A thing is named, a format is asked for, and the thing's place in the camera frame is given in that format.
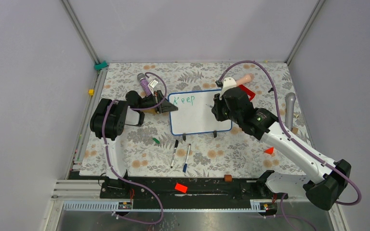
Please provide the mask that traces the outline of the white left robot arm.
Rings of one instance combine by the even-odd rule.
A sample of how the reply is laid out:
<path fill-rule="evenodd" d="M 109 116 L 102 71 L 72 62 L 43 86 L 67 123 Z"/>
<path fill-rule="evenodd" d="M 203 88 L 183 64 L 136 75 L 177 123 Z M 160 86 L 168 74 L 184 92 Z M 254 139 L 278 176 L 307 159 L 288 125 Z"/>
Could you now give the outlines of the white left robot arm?
<path fill-rule="evenodd" d="M 130 193 L 129 183 L 121 180 L 128 174 L 123 160 L 122 133 L 126 126 L 140 127 L 146 111 L 162 114 L 178 111 L 178 107 L 169 102 L 160 90 L 145 97 L 131 90 L 121 101 L 102 98 L 90 119 L 91 132 L 103 142 L 106 177 L 116 180 L 111 190 L 119 198 Z"/>

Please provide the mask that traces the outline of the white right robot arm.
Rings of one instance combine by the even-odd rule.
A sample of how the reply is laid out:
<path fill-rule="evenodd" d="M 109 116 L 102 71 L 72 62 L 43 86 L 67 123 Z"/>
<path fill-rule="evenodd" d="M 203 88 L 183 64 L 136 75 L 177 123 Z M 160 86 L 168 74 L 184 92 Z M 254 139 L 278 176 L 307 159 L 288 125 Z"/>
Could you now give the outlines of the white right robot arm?
<path fill-rule="evenodd" d="M 211 109 L 217 121 L 230 120 L 285 155 L 307 176 L 303 189 L 316 207 L 329 210 L 349 183 L 352 166 L 344 159 L 335 161 L 300 140 L 279 118 L 265 108 L 254 107 L 247 94 L 235 87 L 213 97 Z"/>

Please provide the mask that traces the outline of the blue framed whiteboard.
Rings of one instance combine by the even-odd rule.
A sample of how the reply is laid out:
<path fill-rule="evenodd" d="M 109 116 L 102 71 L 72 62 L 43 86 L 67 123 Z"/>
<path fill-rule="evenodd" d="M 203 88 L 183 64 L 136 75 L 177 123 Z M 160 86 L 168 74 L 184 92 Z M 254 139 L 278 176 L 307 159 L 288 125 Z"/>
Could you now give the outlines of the blue framed whiteboard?
<path fill-rule="evenodd" d="M 172 135 L 191 135 L 224 132 L 232 129 L 232 122 L 219 122 L 215 119 L 211 108 L 217 90 L 201 90 L 176 92 L 168 95 L 168 101 L 178 107 L 178 111 L 170 112 L 170 126 Z"/>

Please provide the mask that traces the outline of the green marker cap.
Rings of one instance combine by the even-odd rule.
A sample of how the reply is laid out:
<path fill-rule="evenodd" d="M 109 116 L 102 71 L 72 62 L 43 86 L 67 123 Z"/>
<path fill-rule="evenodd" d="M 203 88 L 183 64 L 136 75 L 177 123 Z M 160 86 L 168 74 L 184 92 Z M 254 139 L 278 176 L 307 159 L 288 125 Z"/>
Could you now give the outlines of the green marker cap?
<path fill-rule="evenodd" d="M 159 141 L 157 138 L 152 138 L 152 140 L 153 140 L 156 144 L 160 144 L 160 141 Z"/>

